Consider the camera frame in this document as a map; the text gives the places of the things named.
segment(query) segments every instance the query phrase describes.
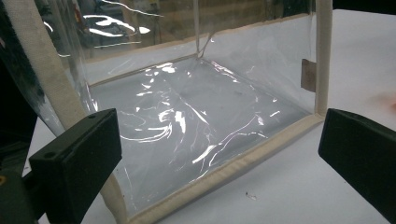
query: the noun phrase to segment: white surface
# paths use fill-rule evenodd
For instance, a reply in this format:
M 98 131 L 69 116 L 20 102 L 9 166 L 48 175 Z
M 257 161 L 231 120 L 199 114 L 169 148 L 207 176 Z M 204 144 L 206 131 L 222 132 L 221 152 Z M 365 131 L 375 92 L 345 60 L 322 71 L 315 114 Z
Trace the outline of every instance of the white surface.
M 394 24 L 395 16 L 334 11 L 329 107 L 396 130 Z M 388 223 L 318 156 L 321 130 L 162 223 Z M 46 141 L 37 123 L 31 150 Z

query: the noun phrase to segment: clear plastic sheet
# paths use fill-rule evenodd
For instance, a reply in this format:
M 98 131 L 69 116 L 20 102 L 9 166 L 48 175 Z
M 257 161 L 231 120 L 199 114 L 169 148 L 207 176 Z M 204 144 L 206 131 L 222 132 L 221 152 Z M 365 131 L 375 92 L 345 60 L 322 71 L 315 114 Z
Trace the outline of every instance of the clear plastic sheet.
M 309 114 L 220 64 L 196 58 L 97 86 L 92 95 L 99 109 L 118 109 L 127 174 L 119 181 L 132 185 L 133 213 Z
M 130 216 L 313 113 L 311 1 L 36 4 L 86 110 L 118 110 Z

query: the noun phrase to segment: small tab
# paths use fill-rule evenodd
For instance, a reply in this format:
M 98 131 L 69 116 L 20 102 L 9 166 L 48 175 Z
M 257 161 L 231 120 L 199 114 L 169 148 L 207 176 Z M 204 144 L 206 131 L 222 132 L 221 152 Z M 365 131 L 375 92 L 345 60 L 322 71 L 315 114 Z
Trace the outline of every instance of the small tab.
M 312 92 L 317 90 L 317 64 L 307 59 L 302 61 L 301 88 Z

